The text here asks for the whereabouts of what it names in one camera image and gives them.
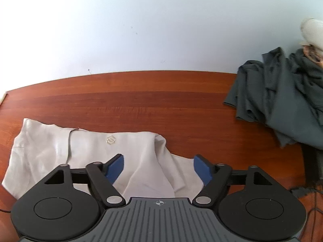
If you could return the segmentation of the dark grey garment pile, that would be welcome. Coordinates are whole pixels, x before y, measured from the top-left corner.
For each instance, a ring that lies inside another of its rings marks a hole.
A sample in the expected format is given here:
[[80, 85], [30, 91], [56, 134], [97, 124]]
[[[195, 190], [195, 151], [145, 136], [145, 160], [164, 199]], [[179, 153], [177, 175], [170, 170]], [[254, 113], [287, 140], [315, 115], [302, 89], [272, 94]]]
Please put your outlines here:
[[302, 49], [285, 56], [276, 48], [262, 61], [246, 61], [224, 103], [236, 108], [236, 118], [272, 128], [281, 146], [322, 149], [322, 68]]

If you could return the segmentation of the beige satin shirt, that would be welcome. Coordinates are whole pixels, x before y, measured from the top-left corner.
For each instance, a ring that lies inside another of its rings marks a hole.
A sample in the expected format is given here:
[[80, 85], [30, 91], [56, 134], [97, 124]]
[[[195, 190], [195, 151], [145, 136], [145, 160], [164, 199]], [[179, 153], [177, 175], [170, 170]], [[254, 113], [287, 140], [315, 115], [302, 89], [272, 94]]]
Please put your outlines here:
[[24, 119], [14, 139], [2, 185], [20, 198], [60, 164], [84, 168], [92, 162], [105, 163], [119, 153], [124, 156], [124, 168], [113, 185], [125, 199], [192, 199], [203, 187], [193, 160], [172, 154], [160, 134], [90, 132], [32, 119]]

